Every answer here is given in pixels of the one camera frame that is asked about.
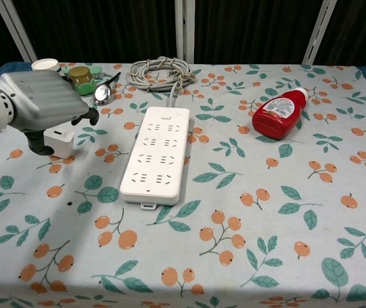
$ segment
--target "power cord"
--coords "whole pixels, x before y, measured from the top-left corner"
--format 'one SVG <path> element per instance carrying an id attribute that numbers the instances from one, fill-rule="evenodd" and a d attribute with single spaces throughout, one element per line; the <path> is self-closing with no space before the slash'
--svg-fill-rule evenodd
<path id="1" fill-rule="evenodd" d="M 168 80 L 160 83 L 150 83 L 146 79 L 149 71 L 158 71 L 159 69 L 170 69 Z M 189 64 L 177 58 L 160 57 L 157 60 L 138 61 L 132 64 L 127 74 L 127 82 L 136 88 L 146 91 L 170 91 L 166 102 L 167 107 L 174 107 L 173 95 L 176 88 L 180 94 L 183 93 L 183 87 L 196 81 L 196 76 L 190 71 Z"/>

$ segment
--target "metal spoon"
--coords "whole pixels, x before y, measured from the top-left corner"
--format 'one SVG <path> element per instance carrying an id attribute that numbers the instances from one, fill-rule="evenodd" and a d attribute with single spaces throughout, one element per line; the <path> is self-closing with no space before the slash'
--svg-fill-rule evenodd
<path id="1" fill-rule="evenodd" d="M 110 88 L 110 84 L 113 81 L 116 83 L 119 80 L 119 75 L 120 72 L 97 86 L 96 90 L 93 92 L 93 101 L 95 105 L 104 106 L 114 101 L 114 95 L 112 93 L 112 88 Z"/>

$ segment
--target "red bottle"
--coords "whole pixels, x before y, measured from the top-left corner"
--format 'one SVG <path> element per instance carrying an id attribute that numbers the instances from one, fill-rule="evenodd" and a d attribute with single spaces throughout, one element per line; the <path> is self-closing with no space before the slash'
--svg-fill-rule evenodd
<path id="1" fill-rule="evenodd" d="M 296 88 L 271 99 L 253 115 L 254 129 L 264 136 L 282 139 L 296 125 L 307 98 L 306 90 Z"/>

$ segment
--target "power outlet socket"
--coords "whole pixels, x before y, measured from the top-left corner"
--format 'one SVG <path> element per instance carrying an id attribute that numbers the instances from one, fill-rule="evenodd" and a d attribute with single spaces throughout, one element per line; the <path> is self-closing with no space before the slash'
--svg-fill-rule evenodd
<path id="1" fill-rule="evenodd" d="M 148 108 L 120 185 L 122 199 L 145 210 L 176 204 L 189 116 L 185 108 Z"/>

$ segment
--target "gray cable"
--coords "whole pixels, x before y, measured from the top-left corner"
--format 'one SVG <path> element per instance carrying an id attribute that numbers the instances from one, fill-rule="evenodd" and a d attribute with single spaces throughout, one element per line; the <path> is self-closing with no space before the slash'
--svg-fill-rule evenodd
<path id="1" fill-rule="evenodd" d="M 168 80 L 162 83 L 150 83 L 146 79 L 149 71 L 159 69 L 170 69 Z M 132 64 L 127 74 L 127 82 L 136 88 L 145 91 L 170 91 L 170 96 L 166 106 L 170 106 L 176 88 L 179 93 L 183 93 L 183 87 L 196 81 L 196 76 L 191 73 L 189 64 L 176 58 L 159 58 L 157 60 L 138 61 Z"/>

